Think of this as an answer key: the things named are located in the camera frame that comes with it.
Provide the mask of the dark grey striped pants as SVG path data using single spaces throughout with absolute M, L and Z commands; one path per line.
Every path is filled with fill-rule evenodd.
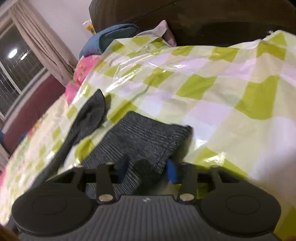
M 36 177 L 33 188 L 57 173 L 71 148 L 101 126 L 105 113 L 105 97 L 97 90 L 80 109 L 65 141 Z M 191 126 L 161 123 L 129 111 L 84 158 L 82 166 L 95 169 L 100 164 L 118 164 L 127 158 L 128 169 L 123 182 L 114 187 L 115 197 L 143 194 L 161 180 L 168 159 L 190 137 L 192 130 Z

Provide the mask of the green checkered plastic bed cover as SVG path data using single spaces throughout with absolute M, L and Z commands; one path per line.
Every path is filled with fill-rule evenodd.
M 13 153 L 1 185 L 1 224 L 98 89 L 110 103 L 106 119 L 70 149 L 60 171 L 81 165 L 129 111 L 189 125 L 184 161 L 250 178 L 280 201 L 275 233 L 295 235 L 295 35 L 280 30 L 231 47 L 173 48 L 153 36 L 114 40 L 73 102 L 60 97 Z

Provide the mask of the pink floral bedsheet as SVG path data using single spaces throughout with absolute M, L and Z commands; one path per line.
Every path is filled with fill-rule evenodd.
M 72 80 L 67 84 L 65 89 L 65 99 L 67 104 L 70 105 L 73 102 L 79 88 L 81 87 L 84 79 L 95 66 L 98 60 L 101 59 L 100 55 L 89 55 L 87 57 L 82 56 L 75 68 Z

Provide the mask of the beige curtain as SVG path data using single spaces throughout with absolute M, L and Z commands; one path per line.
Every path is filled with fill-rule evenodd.
M 69 48 L 26 1 L 17 1 L 10 7 L 9 15 L 40 62 L 66 86 L 72 80 L 78 63 Z

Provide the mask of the blue pillow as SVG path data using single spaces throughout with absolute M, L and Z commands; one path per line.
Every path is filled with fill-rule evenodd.
M 101 55 L 113 40 L 136 36 L 140 29 L 135 24 L 119 24 L 94 34 L 80 51 L 79 58 Z

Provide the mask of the window with metal grille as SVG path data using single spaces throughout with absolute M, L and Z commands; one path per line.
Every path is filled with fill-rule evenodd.
M 1 120 L 6 120 L 47 69 L 11 19 L 1 25 Z

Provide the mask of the pink patterned pillow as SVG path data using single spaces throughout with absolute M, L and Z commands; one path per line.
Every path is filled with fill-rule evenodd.
M 154 29 L 143 31 L 137 34 L 137 37 L 161 37 L 165 42 L 167 42 L 171 47 L 176 47 L 177 43 L 173 33 L 168 27 L 168 24 L 165 20 L 162 20 Z

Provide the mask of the yellow plastic bag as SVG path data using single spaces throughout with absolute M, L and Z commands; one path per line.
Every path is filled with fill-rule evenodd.
M 91 34 L 95 35 L 96 32 L 95 32 L 95 29 L 93 27 L 93 24 L 92 24 L 92 21 L 89 19 L 89 20 L 86 20 L 83 24 L 84 28 L 86 30 L 88 30 Z

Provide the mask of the dark wooden headboard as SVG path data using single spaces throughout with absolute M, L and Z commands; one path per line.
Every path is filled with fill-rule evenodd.
M 179 46 L 226 47 L 277 30 L 295 34 L 295 1 L 99 0 L 91 2 L 89 13 L 97 32 L 119 24 L 146 31 L 165 20 Z

